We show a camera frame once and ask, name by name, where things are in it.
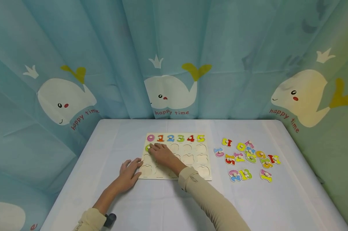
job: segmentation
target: cartoon whale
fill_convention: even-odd
[[[84,85],[85,68],[76,73],[68,66],[61,69],[71,72],[82,83],[84,91],[75,83],[63,79],[49,79],[38,90],[38,100],[50,119],[56,124],[66,125],[81,110],[97,103],[92,92]]]
[[[305,127],[320,122],[330,109],[348,106],[348,95],[343,96],[344,81],[335,81],[336,90],[328,107],[318,110],[327,84],[324,76],[315,70],[304,70],[281,83],[272,95],[272,104],[288,109]]]
[[[25,224],[25,211],[19,206],[0,202],[0,230],[20,231]]]
[[[197,81],[211,69],[211,65],[203,65],[197,69],[193,64],[186,63],[182,68],[189,71],[194,80],[189,91],[181,80],[172,75],[153,76],[144,81],[151,107],[181,109],[195,102]]]

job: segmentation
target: curtain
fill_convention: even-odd
[[[278,119],[348,223],[348,0],[0,1],[0,225],[104,118]]]

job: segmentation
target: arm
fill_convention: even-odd
[[[250,231],[235,207],[196,170],[187,167],[164,144],[151,144],[150,153],[157,162],[170,168],[182,189],[192,195],[214,224],[216,231]]]
[[[101,230],[106,222],[104,215],[107,213],[115,197],[132,188],[138,177],[142,174],[140,172],[135,174],[137,168],[143,164],[140,161],[140,158],[136,158],[131,164],[129,164],[131,160],[127,160],[121,165],[119,177],[103,191],[93,208],[88,209],[82,214],[82,218],[74,228],[74,231]]]

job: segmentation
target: left hand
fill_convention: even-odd
[[[112,183],[113,187],[119,192],[123,193],[131,189],[138,180],[138,177],[142,174],[138,172],[135,174],[137,168],[143,165],[143,161],[140,158],[135,160],[126,160],[120,168],[120,175]]]

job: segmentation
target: wrist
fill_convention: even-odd
[[[171,161],[171,165],[169,166],[170,170],[177,176],[179,176],[179,173],[186,167],[187,166],[176,156],[174,156],[174,159]]]

